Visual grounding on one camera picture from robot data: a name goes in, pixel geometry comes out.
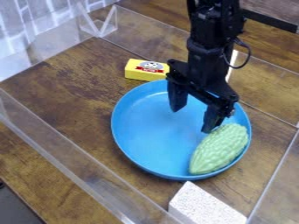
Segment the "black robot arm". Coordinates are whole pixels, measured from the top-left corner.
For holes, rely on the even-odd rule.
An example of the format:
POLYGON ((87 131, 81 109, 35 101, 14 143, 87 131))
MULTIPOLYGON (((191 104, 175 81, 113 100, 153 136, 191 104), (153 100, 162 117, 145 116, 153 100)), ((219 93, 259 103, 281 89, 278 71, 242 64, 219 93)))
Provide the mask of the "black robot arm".
POLYGON ((191 21, 189 60, 167 61, 169 99, 173 111, 187 105, 190 96, 207 105, 201 131, 210 133, 231 116, 239 101, 226 76, 245 17, 239 0, 187 0, 187 9, 191 21))

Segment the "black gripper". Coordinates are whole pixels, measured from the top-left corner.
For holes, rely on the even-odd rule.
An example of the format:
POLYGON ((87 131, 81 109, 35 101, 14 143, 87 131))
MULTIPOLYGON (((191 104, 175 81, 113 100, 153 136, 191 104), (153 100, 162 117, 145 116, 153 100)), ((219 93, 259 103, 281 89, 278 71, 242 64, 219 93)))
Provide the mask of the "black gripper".
POLYGON ((189 60, 170 59, 167 91, 170 107, 178 112, 186 105, 189 95, 207 104, 201 131, 210 134, 227 117, 235 113, 239 95, 226 82, 234 44, 207 49, 187 39, 189 60))

